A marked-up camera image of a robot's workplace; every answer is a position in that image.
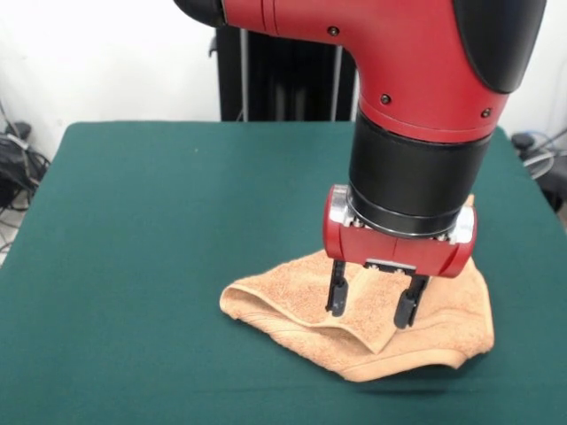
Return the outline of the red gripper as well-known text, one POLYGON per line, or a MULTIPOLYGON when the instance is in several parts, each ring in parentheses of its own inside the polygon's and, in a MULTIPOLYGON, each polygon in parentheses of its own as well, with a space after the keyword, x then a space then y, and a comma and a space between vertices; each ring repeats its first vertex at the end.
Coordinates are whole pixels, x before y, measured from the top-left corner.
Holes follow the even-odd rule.
POLYGON ((346 262, 386 271, 402 270, 420 275, 413 275, 401 292, 393 322, 396 328, 412 327, 429 276, 453 278, 471 257, 477 237, 476 210, 464 205, 456 223, 442 236, 406 238, 356 225, 359 217, 349 205, 347 194, 346 185, 332 186, 324 208, 323 246, 327 256, 334 259, 325 309, 333 317, 342 316, 346 309, 346 262))

